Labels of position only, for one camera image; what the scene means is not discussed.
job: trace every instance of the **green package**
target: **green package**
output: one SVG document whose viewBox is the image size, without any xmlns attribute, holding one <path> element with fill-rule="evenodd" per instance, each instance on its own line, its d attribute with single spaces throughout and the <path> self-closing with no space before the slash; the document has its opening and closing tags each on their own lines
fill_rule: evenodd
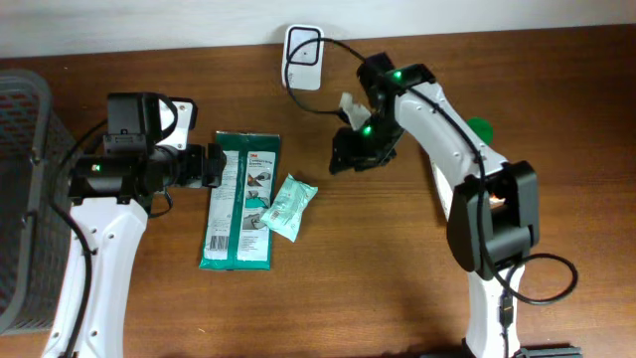
<svg viewBox="0 0 636 358">
<path fill-rule="evenodd" d="M 272 201 L 280 136 L 217 132 L 228 161 L 212 190 L 199 269 L 269 269 L 272 232 L 260 216 Z"/>
</svg>

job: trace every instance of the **electrical cord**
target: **electrical cord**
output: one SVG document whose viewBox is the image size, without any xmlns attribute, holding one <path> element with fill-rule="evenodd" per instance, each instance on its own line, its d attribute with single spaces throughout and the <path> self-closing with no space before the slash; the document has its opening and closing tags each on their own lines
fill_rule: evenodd
<svg viewBox="0 0 636 358">
<path fill-rule="evenodd" d="M 84 265 L 85 265 L 85 269 L 84 269 L 85 270 L 84 284 L 83 284 L 83 290 L 82 290 L 82 293 L 81 293 L 81 302 L 79 303 L 78 316 L 77 316 L 76 322 L 75 322 L 75 324 L 73 326 L 73 331 L 71 332 L 71 337 L 69 337 L 69 344 L 67 345 L 67 349 L 65 350 L 64 355 L 63 355 L 64 358 L 73 357 L 73 351 L 74 351 L 76 343 L 78 341 L 78 336 L 80 335 L 81 323 L 83 322 L 83 317 L 84 317 L 84 315 L 86 313 L 86 307 L 88 306 L 88 297 L 90 295 L 90 285 L 91 285 L 91 282 L 92 282 L 92 259 L 91 259 L 91 256 L 94 255 L 95 253 L 90 250 L 90 246 L 88 245 L 88 240 L 86 239 L 86 236 L 81 231 L 81 228 L 78 225 L 78 223 L 73 219 L 73 217 L 71 217 L 71 215 L 69 215 L 69 213 L 64 211 L 64 209 L 62 209 L 55 202 L 55 188 L 56 188 L 56 183 L 58 182 L 58 177 L 60 176 L 60 172 L 62 171 L 62 168 L 64 168 L 65 165 L 69 162 L 69 160 L 71 160 L 71 158 L 78 151 L 80 146 L 87 139 L 89 139 L 98 129 L 100 129 L 102 126 L 106 125 L 106 123 L 107 123 L 107 120 L 103 120 L 100 123 L 98 123 L 96 126 L 94 126 L 89 131 L 87 131 L 76 142 L 76 144 L 71 149 L 69 149 L 69 151 L 65 155 L 64 159 L 55 168 L 55 170 L 53 172 L 53 178 L 52 178 L 50 186 L 49 186 L 49 206 L 51 206 L 51 208 L 56 212 L 56 214 L 58 214 L 58 216 L 60 216 L 60 218 L 62 218 L 62 220 L 76 234 L 76 237 L 79 240 L 79 244 L 81 245 L 81 250 L 82 250 L 82 253 L 83 253 L 83 259 L 84 259 Z"/>
<path fill-rule="evenodd" d="M 337 40 L 333 40 L 333 39 L 329 39 L 329 38 L 317 38 L 317 39 L 310 39 L 307 40 L 305 42 L 303 42 L 302 44 L 298 45 L 298 47 L 296 49 L 294 49 L 294 51 L 291 53 L 291 55 L 289 56 L 289 58 L 293 58 L 293 56 L 295 55 L 295 53 L 300 50 L 302 47 L 314 43 L 314 42 L 330 42 L 333 43 L 337 46 L 340 46 L 344 49 L 346 49 L 347 51 L 349 51 L 349 53 L 351 53 L 352 55 L 354 55 L 356 58 L 358 58 L 359 60 L 361 60 L 363 63 L 366 62 L 366 58 L 363 57 L 360 53 L 356 52 L 355 50 L 353 50 L 351 47 L 349 47 L 348 45 L 337 41 Z M 374 69 L 376 71 L 376 73 L 378 74 L 379 77 L 381 77 L 384 81 L 390 82 L 394 85 L 397 85 L 400 87 L 401 90 L 407 90 L 410 93 L 412 93 L 413 95 L 415 95 L 416 97 L 420 98 L 421 100 L 425 101 L 435 112 L 438 112 L 439 114 L 441 114 L 441 116 L 446 120 L 446 122 L 461 136 L 462 140 L 466 143 L 466 145 L 469 147 L 469 149 L 471 150 L 471 152 L 473 153 L 473 155 L 475 156 L 475 161 L 477 162 L 477 165 L 479 166 L 479 185 L 478 185 L 478 190 L 477 190 L 477 235 L 478 235 L 478 239 L 479 239 L 479 247 L 480 247 L 480 252 L 481 252 L 481 256 L 484 260 L 484 262 L 486 263 L 487 268 L 492 272 L 493 277 L 497 280 L 497 282 L 499 284 L 502 285 L 503 287 L 503 295 L 511 295 L 514 296 L 516 299 L 518 299 L 519 301 L 523 302 L 523 303 L 527 303 L 527 304 L 531 304 L 531 305 L 547 305 L 547 304 L 552 304 L 552 303 L 556 303 L 564 298 L 566 298 L 567 296 L 569 296 L 574 289 L 576 288 L 576 285 L 578 283 L 578 271 L 576 270 L 576 267 L 574 266 L 574 264 L 572 262 L 570 262 L 569 260 L 562 258 L 560 256 L 554 255 L 554 254 L 534 254 L 534 255 L 529 255 L 519 261 L 517 261 L 516 263 L 513 264 L 513 266 L 510 268 L 510 270 L 508 271 L 508 279 L 503 279 L 501 277 L 501 275 L 499 274 L 495 263 L 493 262 L 493 259 L 490 256 L 490 253 L 488 252 L 488 249 L 486 248 L 486 236 L 484 234 L 484 226 L 483 226 L 483 206 L 484 206 L 484 194 L 486 193 L 486 169 L 484 166 L 484 159 L 481 156 L 481 152 L 479 151 L 479 149 L 477 149 L 477 146 L 472 142 L 472 140 L 468 137 L 468 135 L 466 134 L 466 132 L 459 126 L 459 124 L 457 124 L 452 117 L 434 100 L 432 100 L 431 98 L 429 98 L 428 96 L 424 95 L 423 93 L 419 92 L 416 89 L 413 88 L 406 88 L 404 86 L 402 86 L 400 83 L 397 83 L 395 81 L 392 81 L 391 78 L 389 78 L 388 76 L 386 76 L 384 74 L 384 72 L 382 72 L 380 69 L 375 68 L 374 66 L 372 66 L 371 64 L 368 64 L 371 66 L 372 69 Z M 311 111 L 311 112 L 318 112 L 319 114 L 337 114 L 338 111 L 336 111 L 334 113 L 334 111 L 316 111 L 313 110 L 311 108 L 308 108 L 307 106 L 305 106 L 304 104 L 300 103 L 295 96 L 293 96 L 293 93 L 289 87 L 289 80 L 288 80 L 288 68 L 289 68 L 289 62 L 287 62 L 287 65 L 285 66 L 285 84 L 287 86 L 287 92 L 289 93 L 289 95 L 292 97 L 292 99 L 303 109 Z M 519 269 L 520 267 L 522 267 L 523 265 L 527 264 L 528 262 L 532 261 L 532 260 L 538 260 L 538 259 L 549 259 L 549 260 L 555 260 L 558 262 L 561 262 L 563 264 L 565 264 L 567 266 L 567 268 L 571 271 L 572 273 L 572 279 L 569 283 L 569 285 L 567 286 L 567 288 L 565 290 L 563 290 L 561 293 L 553 296 L 553 297 L 549 297 L 549 298 L 543 298 L 543 299 L 534 299 L 534 298 L 529 298 L 525 295 L 520 294 L 518 291 L 514 290 L 513 288 L 511 288 L 510 285 L 510 280 L 512 279 L 513 274 L 515 273 L 515 271 L 517 271 L 517 269 Z M 505 344 L 505 355 L 506 357 L 508 357 L 508 332 L 507 332 L 507 327 L 504 326 L 503 327 L 503 337 L 504 337 L 504 344 Z"/>
<path fill-rule="evenodd" d="M 103 144 L 103 138 L 104 138 L 105 135 L 108 135 L 107 131 L 104 131 L 104 132 L 96 135 L 92 139 L 92 142 L 86 145 L 86 147 L 83 150 L 83 153 L 87 154 L 87 155 L 94 154 L 97 151 L 97 148 L 99 148 L 101 146 L 101 144 Z"/>
<path fill-rule="evenodd" d="M 167 187 L 164 189 L 163 196 L 164 196 L 164 198 L 166 198 L 166 203 L 168 203 L 168 209 L 166 209 L 166 210 L 164 210 L 162 212 L 159 212 L 159 213 L 150 213 L 148 215 L 149 219 L 159 218 L 160 216 L 164 216 L 164 215 L 168 214 L 168 212 L 170 212 L 172 210 L 172 206 L 174 205 L 174 202 L 172 201 L 172 197 L 170 196 L 170 193 L 168 193 L 168 188 Z"/>
<path fill-rule="evenodd" d="M 296 104 L 301 107 L 302 109 L 314 113 L 314 114 L 335 114 L 335 115 L 340 115 L 340 113 L 342 112 L 342 110 L 340 108 L 336 109 L 336 110 L 317 110 L 317 109 L 312 109 L 310 107 L 308 107 L 307 105 L 305 105 L 303 102 L 301 102 L 300 100 L 298 100 L 298 98 L 296 98 L 296 95 L 294 94 L 294 91 L 291 89 L 291 86 L 289 85 L 289 65 L 291 65 L 291 59 L 294 58 L 294 56 L 296 55 L 296 53 L 305 45 L 307 44 L 311 44 L 314 42 L 328 42 L 328 43 L 332 43 L 334 45 L 337 45 L 345 50 L 347 50 L 351 55 L 353 55 L 354 57 L 356 57 L 358 60 L 364 62 L 366 59 L 364 56 L 360 55 L 359 52 L 355 51 L 354 49 L 350 48 L 349 46 L 347 46 L 346 44 L 338 41 L 338 40 L 334 40 L 334 39 L 330 39 L 330 38 L 323 38 L 323 37 L 319 37 L 316 39 L 311 39 L 308 41 L 305 41 L 304 43 L 300 44 L 297 48 L 295 48 L 291 54 L 289 54 L 289 56 L 287 57 L 287 63 L 285 64 L 285 70 L 284 70 L 284 75 L 285 75 L 285 87 L 287 88 L 287 93 L 289 94 L 289 96 L 291 97 L 291 99 L 293 99 L 294 102 L 296 102 Z"/>
</svg>

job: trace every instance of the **white label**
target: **white label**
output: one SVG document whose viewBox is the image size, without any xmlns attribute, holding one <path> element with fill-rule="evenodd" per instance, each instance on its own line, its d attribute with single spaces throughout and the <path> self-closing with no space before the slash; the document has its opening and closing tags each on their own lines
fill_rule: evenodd
<svg viewBox="0 0 636 358">
<path fill-rule="evenodd" d="M 222 183 L 212 190 L 210 214 L 206 231 L 206 248 L 204 257 L 208 260 L 227 260 L 230 243 L 230 227 L 237 193 L 237 176 L 239 174 L 239 153 L 224 150 L 228 158 L 223 171 Z"/>
<path fill-rule="evenodd" d="M 275 162 L 276 153 L 273 152 L 247 153 L 238 260 L 267 261 L 269 228 L 260 221 L 260 216 L 271 205 L 269 198 Z"/>
</svg>

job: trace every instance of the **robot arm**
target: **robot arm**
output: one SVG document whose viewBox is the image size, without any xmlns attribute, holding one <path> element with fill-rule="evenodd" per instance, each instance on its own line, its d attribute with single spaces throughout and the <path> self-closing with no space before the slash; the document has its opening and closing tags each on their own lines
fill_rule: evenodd
<svg viewBox="0 0 636 358">
<path fill-rule="evenodd" d="M 480 148 L 487 175 L 496 175 L 503 170 L 502 165 L 507 163 L 506 158 L 490 148 L 468 127 L 452 108 L 438 83 L 423 83 L 414 88 L 439 103 L 440 107 Z M 437 193 L 446 220 L 448 220 L 454 188 L 462 184 L 465 178 L 479 175 L 479 167 L 474 161 L 474 155 L 455 129 L 439 113 L 436 113 L 412 93 L 407 92 L 396 99 L 395 114 L 397 124 L 409 132 L 428 153 Z M 499 274 L 505 277 L 508 270 L 509 268 L 503 268 Z M 511 279 L 512 289 L 519 288 L 523 272 L 523 268 L 514 272 Z M 511 307 L 508 308 L 512 308 L 512 320 L 507 333 L 508 352 L 505 354 L 506 344 L 502 336 L 500 322 L 500 300 L 504 290 L 503 286 L 492 278 L 484 279 L 477 272 L 472 271 L 468 273 L 468 287 L 470 320 L 465 340 L 467 348 L 478 358 L 504 357 L 506 354 L 512 357 L 520 348 L 515 324 L 517 299 L 513 298 Z"/>
<path fill-rule="evenodd" d="M 108 97 L 104 155 L 82 156 L 74 170 L 71 216 L 92 250 L 92 280 L 73 352 L 82 358 L 123 355 L 123 321 L 130 274 L 155 193 L 171 186 L 217 187 L 221 148 L 188 144 L 197 107 L 156 93 Z M 73 235 L 60 303 L 43 357 L 63 356 L 80 308 L 85 264 Z"/>
<path fill-rule="evenodd" d="M 516 263 L 528 258 L 530 248 L 539 241 L 534 170 L 527 162 L 508 163 L 484 143 L 452 108 L 424 65 L 397 70 L 386 54 L 379 54 L 365 59 L 358 78 L 375 111 L 366 111 L 367 117 L 360 118 L 357 113 L 364 111 L 352 110 L 351 100 L 343 95 L 340 116 L 351 127 L 341 128 L 334 137 L 331 172 L 386 165 L 397 155 L 395 146 L 403 133 L 413 135 L 430 157 L 448 221 L 450 249 L 468 272 L 471 315 L 465 338 L 467 352 L 461 356 L 515 356 L 520 350 L 515 325 L 517 298 L 493 277 L 506 277 L 509 289 L 517 291 L 524 267 Z M 486 190 L 480 214 L 486 253 L 477 225 L 478 178 L 482 173 L 468 142 L 479 150 L 484 165 Z M 485 258 L 493 264 L 487 265 Z M 544 356 L 544 352 L 535 353 Z"/>
</svg>

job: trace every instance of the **green knob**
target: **green knob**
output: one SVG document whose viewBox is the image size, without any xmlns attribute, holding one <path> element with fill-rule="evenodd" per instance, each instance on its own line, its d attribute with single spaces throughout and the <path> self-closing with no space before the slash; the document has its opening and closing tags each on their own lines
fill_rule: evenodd
<svg viewBox="0 0 636 358">
<path fill-rule="evenodd" d="M 472 129 L 477 136 L 484 141 L 484 143 L 490 145 L 493 142 L 493 126 L 481 117 L 472 117 L 467 121 L 468 126 Z"/>
</svg>

